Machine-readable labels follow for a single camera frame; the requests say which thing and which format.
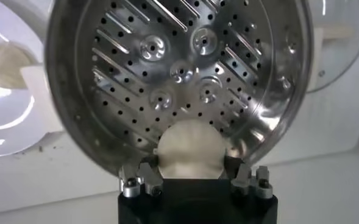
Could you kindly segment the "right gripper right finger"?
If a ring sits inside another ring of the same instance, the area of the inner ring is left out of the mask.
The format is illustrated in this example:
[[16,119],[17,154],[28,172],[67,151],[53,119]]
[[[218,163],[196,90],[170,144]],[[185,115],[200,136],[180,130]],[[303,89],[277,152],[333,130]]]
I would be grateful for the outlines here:
[[242,159],[225,156],[224,178],[230,180],[233,191],[242,196],[255,194],[257,198],[273,197],[267,166],[259,166],[253,175],[251,166]]

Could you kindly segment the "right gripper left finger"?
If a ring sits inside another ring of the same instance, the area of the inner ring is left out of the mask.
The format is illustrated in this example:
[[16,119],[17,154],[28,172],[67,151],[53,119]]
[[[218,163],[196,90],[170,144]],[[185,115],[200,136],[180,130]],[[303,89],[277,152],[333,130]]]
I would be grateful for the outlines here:
[[126,198],[135,198],[141,194],[159,197],[163,192],[163,177],[158,171],[158,156],[149,155],[139,164],[125,164],[119,171],[119,188]]

